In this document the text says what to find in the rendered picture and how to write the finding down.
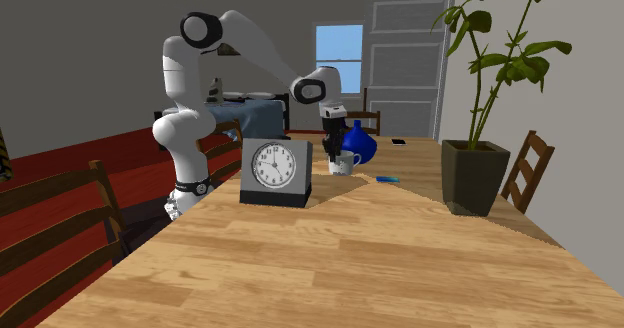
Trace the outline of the blue round vase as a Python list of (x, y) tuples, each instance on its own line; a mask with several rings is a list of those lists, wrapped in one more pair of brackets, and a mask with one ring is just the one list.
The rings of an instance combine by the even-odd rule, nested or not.
[(360, 120), (344, 135), (342, 149), (361, 156), (360, 164), (369, 162), (377, 151), (377, 142), (363, 130)]

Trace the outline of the white mug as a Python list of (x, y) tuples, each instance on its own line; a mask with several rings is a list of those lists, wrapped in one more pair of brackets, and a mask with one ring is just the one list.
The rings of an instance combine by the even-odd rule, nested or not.
[(332, 175), (349, 176), (353, 173), (355, 166), (361, 162), (361, 155), (348, 150), (342, 150), (335, 160), (328, 161), (329, 172)]

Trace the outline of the brown wooden chair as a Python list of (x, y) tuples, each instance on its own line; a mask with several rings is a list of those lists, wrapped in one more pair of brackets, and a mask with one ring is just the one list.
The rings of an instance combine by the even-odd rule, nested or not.
[[(538, 155), (534, 167), (526, 159), (530, 150)], [(501, 191), (501, 196), (511, 197), (514, 207), (521, 213), (526, 213), (554, 151), (555, 147), (548, 145), (535, 130), (528, 131)]]
[[(49, 202), (92, 184), (101, 203), (92, 209), (72, 195), (67, 211)], [(123, 255), (125, 229), (100, 160), (0, 192), (0, 328), (30, 325), (47, 306), (83, 285)]]
[(376, 111), (376, 112), (368, 111), (366, 108), (367, 98), (368, 98), (368, 89), (364, 88), (363, 93), (362, 93), (362, 105), (363, 105), (362, 111), (348, 111), (347, 118), (360, 119), (361, 122), (364, 122), (365, 119), (368, 119), (369, 121), (373, 120), (375, 122), (374, 127), (362, 126), (361, 129), (368, 134), (380, 136), (381, 135), (381, 121), (380, 121), (381, 112), (380, 111)]
[[(234, 119), (233, 121), (226, 121), (226, 122), (218, 123), (215, 126), (213, 135), (223, 133), (226, 131), (230, 131), (230, 130), (235, 131), (236, 133), (235, 140), (211, 147), (209, 149), (204, 149), (202, 147), (201, 140), (198, 139), (195, 142), (198, 151), (203, 153), (207, 160), (212, 160), (222, 155), (226, 155), (232, 151), (238, 151), (239, 153), (242, 153), (243, 136), (242, 136), (240, 122), (238, 119)], [(242, 158), (239, 158), (238, 160), (231, 161), (227, 165), (224, 165), (218, 169), (209, 168), (208, 171), (209, 171), (211, 184), (215, 188), (217, 188), (225, 181), (228, 175), (232, 175), (233, 173), (237, 172), (241, 168), (241, 166), (242, 166)]]

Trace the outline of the grey box clock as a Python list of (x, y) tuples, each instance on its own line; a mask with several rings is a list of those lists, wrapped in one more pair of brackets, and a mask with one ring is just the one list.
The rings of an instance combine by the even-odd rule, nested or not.
[(240, 202), (304, 208), (312, 191), (312, 155), (306, 140), (245, 139)]

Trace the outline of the table with blue cloth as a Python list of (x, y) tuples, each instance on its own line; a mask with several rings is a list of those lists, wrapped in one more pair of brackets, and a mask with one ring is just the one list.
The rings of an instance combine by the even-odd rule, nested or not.
[(225, 92), (214, 78), (205, 104), (217, 123), (238, 120), (243, 138), (281, 138), (289, 127), (289, 93)]

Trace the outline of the grey panel door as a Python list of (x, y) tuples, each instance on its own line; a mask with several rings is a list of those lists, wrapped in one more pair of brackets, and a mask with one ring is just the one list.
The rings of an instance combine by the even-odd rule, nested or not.
[(362, 42), (366, 108), (385, 136), (436, 140), (450, 32), (438, 16), (455, 0), (369, 0)]

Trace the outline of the wooden dining table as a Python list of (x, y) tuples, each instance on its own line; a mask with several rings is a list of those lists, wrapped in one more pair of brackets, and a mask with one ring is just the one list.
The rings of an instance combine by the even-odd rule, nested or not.
[(303, 209), (228, 180), (41, 328), (624, 328), (624, 297), (505, 200), (451, 214), (436, 141), (378, 147), (349, 177), (316, 147)]

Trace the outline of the green plant in dark pot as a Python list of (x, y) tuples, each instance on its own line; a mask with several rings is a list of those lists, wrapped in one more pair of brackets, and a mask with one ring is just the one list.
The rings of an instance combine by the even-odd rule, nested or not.
[[(464, 3), (447, 8), (438, 18), (448, 26), (454, 40), (446, 56), (453, 54), (465, 38), (470, 40), (475, 59), (468, 70), (475, 74), (476, 95), (471, 109), (469, 137), (466, 140), (448, 140), (441, 143), (441, 173), (443, 202), (454, 215), (486, 217), (496, 197), (501, 194), (510, 152), (481, 139), (482, 131), (498, 98), (502, 85), (527, 80), (543, 86), (550, 63), (540, 54), (550, 49), (568, 55), (572, 45), (552, 40), (522, 43), (527, 32), (526, 18), (520, 19), (515, 33), (508, 35), (506, 54), (490, 53), (479, 47), (475, 34), (487, 33), (492, 27), (492, 15), (486, 10), (468, 12)], [(526, 157), (534, 167), (538, 155), (530, 150)]]

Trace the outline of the dark robot stand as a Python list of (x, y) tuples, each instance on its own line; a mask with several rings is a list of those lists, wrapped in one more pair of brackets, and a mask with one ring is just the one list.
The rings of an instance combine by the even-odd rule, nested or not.
[(172, 220), (164, 209), (166, 196), (135, 204), (121, 210), (126, 230), (120, 233), (126, 255), (131, 254)]

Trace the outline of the window with white frame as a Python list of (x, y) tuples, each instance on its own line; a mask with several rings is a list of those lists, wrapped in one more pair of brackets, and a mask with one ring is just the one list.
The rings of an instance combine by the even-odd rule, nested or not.
[(339, 71), (343, 94), (361, 91), (363, 25), (338, 24), (315, 27), (315, 63)]

